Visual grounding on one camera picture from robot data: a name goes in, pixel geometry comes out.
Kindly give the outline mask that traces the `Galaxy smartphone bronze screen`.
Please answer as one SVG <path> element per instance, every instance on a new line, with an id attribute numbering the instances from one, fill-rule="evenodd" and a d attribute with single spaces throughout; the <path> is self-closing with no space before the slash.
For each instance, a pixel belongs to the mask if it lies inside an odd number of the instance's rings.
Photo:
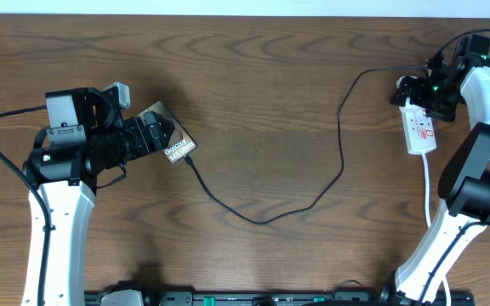
<path id="1" fill-rule="evenodd" d="M 166 137 L 168 145 L 162 149 L 162 153 L 167 157 L 171 164 L 179 163 L 197 149 L 197 142 L 181 124 L 177 116 L 162 101 L 157 101 L 155 104 L 140 112 L 139 117 L 143 122 L 146 122 L 146 114 L 149 111 L 156 113 L 159 121 L 164 119 L 164 122 L 162 122 L 159 127 L 162 127 L 166 122 L 171 122 L 173 124 L 174 129 L 171 136 Z"/>

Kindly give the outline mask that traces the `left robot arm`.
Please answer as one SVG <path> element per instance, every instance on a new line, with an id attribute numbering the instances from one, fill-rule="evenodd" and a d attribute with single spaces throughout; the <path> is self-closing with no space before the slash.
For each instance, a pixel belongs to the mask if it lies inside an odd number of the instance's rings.
<path id="1" fill-rule="evenodd" d="M 82 305 L 86 239 L 98 175 L 168 147 L 169 115 L 145 110 L 129 119 L 128 86 L 46 93 L 49 125 L 23 164 L 30 182 L 31 243 L 24 305 Z"/>

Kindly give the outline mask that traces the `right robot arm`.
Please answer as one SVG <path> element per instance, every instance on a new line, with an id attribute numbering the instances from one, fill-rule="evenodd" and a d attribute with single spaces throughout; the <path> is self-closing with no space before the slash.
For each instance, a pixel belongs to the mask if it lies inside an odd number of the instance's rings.
<path id="1" fill-rule="evenodd" d="M 452 38 L 446 62 L 441 50 L 428 59 L 424 77 L 403 76 L 391 103 L 399 107 L 409 153 L 435 149 L 431 122 L 453 122 L 466 105 L 470 133 L 442 171 L 440 204 L 410 258 L 380 293 L 382 304 L 432 305 L 446 275 L 466 247 L 490 226 L 490 38 L 486 29 Z"/>

